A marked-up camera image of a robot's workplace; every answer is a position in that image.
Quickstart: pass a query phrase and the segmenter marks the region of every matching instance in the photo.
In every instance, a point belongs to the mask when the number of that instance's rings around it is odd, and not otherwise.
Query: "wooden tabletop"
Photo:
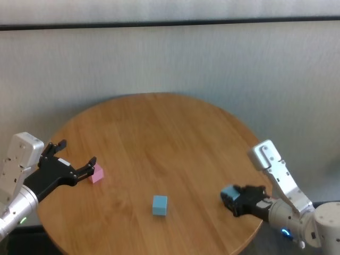
[[[228,112],[170,93],[113,99],[77,115],[52,138],[74,167],[92,156],[105,177],[60,186],[38,209],[66,254],[238,254],[261,221],[234,218],[220,200],[230,184],[271,185],[248,160],[257,138]],[[152,215],[168,196],[166,217]]]

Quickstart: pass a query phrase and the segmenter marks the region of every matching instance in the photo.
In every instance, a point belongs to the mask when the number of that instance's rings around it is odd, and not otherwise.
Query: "light blue block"
[[[165,195],[155,195],[152,203],[152,214],[166,216],[168,197]]]
[[[239,192],[237,190],[235,190],[234,186],[232,186],[232,185],[222,189],[221,193],[224,193],[224,194],[228,195],[234,201],[235,201],[235,199],[237,199],[240,196]]]

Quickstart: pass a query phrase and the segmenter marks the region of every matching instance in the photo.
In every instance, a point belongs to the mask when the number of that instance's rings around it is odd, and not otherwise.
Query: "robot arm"
[[[270,198],[263,186],[229,186],[222,190],[224,205],[235,217],[252,214],[282,231],[304,248],[321,247],[325,255],[340,254],[340,203],[313,206],[299,189],[274,144],[267,140],[252,148],[249,157],[279,192]]]
[[[44,143],[29,133],[13,136],[0,172],[0,241],[58,186],[75,186],[94,173],[95,157],[75,170],[54,156],[65,147],[65,140],[49,143],[42,152]],[[38,169],[32,173],[37,164]]]

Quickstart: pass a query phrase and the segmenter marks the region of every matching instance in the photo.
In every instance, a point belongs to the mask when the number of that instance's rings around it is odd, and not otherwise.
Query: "floor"
[[[61,255],[42,227],[27,233],[16,231],[0,244],[1,255]],[[264,224],[255,239],[240,255],[321,255],[321,251],[310,247],[300,250],[298,246],[282,237],[280,233]]]
[[[296,243],[282,237],[279,231],[263,224],[254,240],[240,255],[322,255],[320,249],[306,248],[301,250]]]

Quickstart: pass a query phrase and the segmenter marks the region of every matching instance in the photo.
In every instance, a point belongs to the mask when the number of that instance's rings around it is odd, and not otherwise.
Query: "wall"
[[[170,91],[235,114],[313,200],[339,199],[339,25],[0,32],[0,157],[16,132],[46,141],[98,102]]]
[[[338,16],[338,0],[1,0],[1,25]]]

